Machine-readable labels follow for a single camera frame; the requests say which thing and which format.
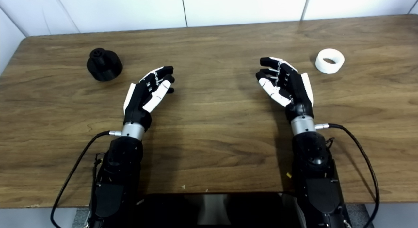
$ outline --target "white ring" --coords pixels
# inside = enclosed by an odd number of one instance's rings
[[[335,64],[328,63],[324,59],[329,59]],[[335,49],[327,48],[318,53],[316,57],[315,66],[322,73],[336,73],[344,63],[344,55]]]

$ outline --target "black cylindrical object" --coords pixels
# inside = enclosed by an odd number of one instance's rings
[[[96,48],[90,53],[87,69],[98,81],[112,80],[122,72],[122,63],[115,52]]]

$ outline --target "robotic arm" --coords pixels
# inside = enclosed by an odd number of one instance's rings
[[[265,57],[256,77],[273,100],[285,107],[294,134],[293,175],[297,203],[307,228],[349,228],[350,221],[335,162],[325,138],[316,131],[308,74],[300,75],[284,60]]]
[[[139,184],[142,137],[151,125],[151,112],[172,93],[173,66],[152,70],[131,84],[123,106],[123,130],[110,143],[102,160],[96,160],[90,201],[89,228],[130,227]],[[96,167],[102,166],[96,176]]]

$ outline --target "metal connector plug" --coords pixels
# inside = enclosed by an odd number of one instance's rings
[[[321,123],[321,124],[316,124],[315,125],[316,130],[321,130],[321,129],[324,129],[324,128],[330,128],[330,125],[327,124],[327,123]]]
[[[111,136],[122,136],[121,131],[109,131],[109,135]]]

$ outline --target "white wall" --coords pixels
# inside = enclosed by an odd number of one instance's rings
[[[0,7],[26,36],[79,32],[59,0],[0,0]]]
[[[182,0],[60,0],[81,33],[185,27]]]
[[[418,14],[418,3],[415,4],[409,14]]]
[[[0,75],[25,36],[0,9]]]
[[[374,208],[374,204],[366,204],[369,215]],[[373,225],[375,228],[417,228],[417,216],[417,203],[384,203],[380,204]]]
[[[184,0],[187,25],[298,21],[306,0]]]
[[[416,0],[309,0],[304,20],[407,14]]]
[[[59,208],[55,222],[62,228],[71,228],[76,208]],[[0,228],[55,228],[49,220],[50,208],[0,209]]]

